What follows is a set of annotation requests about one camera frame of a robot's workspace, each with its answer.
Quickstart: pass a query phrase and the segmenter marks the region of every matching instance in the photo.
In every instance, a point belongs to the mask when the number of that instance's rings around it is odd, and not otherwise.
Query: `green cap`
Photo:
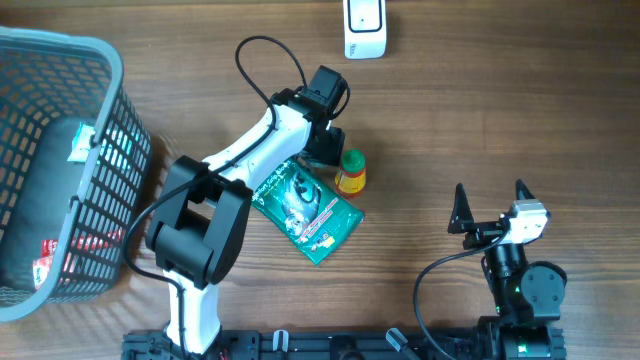
[[[348,173],[359,173],[367,164],[367,159],[360,150],[351,149],[342,155],[342,168]]]

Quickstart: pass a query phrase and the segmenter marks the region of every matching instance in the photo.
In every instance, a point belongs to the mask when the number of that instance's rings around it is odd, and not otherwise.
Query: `green bag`
[[[340,247],[364,219],[364,212],[293,159],[269,175],[254,192],[252,203],[315,265]]]

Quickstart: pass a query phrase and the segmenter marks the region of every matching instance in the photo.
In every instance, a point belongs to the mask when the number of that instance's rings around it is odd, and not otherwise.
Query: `bin rim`
[[[18,320],[36,311],[46,303],[58,285],[60,273],[66,261],[69,246],[71,245],[72,229],[75,228],[80,216],[82,202],[87,194],[93,170],[97,165],[98,155],[102,147],[102,139],[105,135],[106,125],[114,105],[114,99],[122,88],[122,80],[124,78],[124,65],[120,54],[111,44],[98,38],[0,26],[0,41],[2,40],[21,41],[33,45],[75,48],[76,50],[97,53],[109,62],[111,67],[111,81],[105,93],[98,117],[96,118],[96,134],[80,179],[77,195],[69,200],[70,211],[65,214],[64,223],[58,236],[57,251],[54,254],[53,263],[47,279],[40,289],[36,290],[21,303],[8,307],[0,307],[0,323]]]

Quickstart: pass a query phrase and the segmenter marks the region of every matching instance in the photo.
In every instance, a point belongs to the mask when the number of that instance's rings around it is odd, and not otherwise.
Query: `wooden surface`
[[[529,260],[569,274],[562,320],[572,359],[636,359],[640,344],[640,11],[623,2],[390,2],[384,58],[347,61],[342,8],[331,4],[7,10],[6,26],[97,36],[121,53],[126,90],[154,136],[146,201],[177,156],[231,144],[265,111],[233,52],[268,34],[352,88],[336,121],[368,157],[354,203],[365,222],[314,267],[257,211],[222,283],[227,329],[415,326],[418,272],[461,250],[446,234],[455,185],[477,220],[495,219],[522,178],[553,213]],[[242,60],[270,94],[299,85],[268,44]],[[154,269],[144,249],[138,263]],[[473,325],[494,312],[470,258],[424,281],[431,325]],[[0,358],[115,359],[122,335],[169,319],[164,284],[123,269],[116,288],[0,325]]]

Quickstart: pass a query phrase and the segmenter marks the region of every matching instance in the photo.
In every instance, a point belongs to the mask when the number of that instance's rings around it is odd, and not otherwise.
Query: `white plastic object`
[[[184,326],[187,351],[202,354],[213,343],[220,332],[218,318],[218,288],[219,285],[207,285],[199,290],[193,286],[193,281],[174,271],[164,271],[164,276],[177,281],[184,288]],[[169,286],[169,306],[171,321],[167,326],[167,336],[171,341],[180,343],[178,293],[176,288]]]
[[[386,0],[343,0],[344,55],[373,59],[387,47]]]
[[[240,179],[249,189],[255,190],[278,165],[304,149],[311,133],[311,123],[288,106],[276,105],[275,109],[277,130],[235,166],[220,173],[221,176],[231,181]],[[215,155],[207,156],[203,162],[208,163],[212,171],[219,168],[260,138],[270,124],[271,111],[267,109],[262,119],[238,141]]]

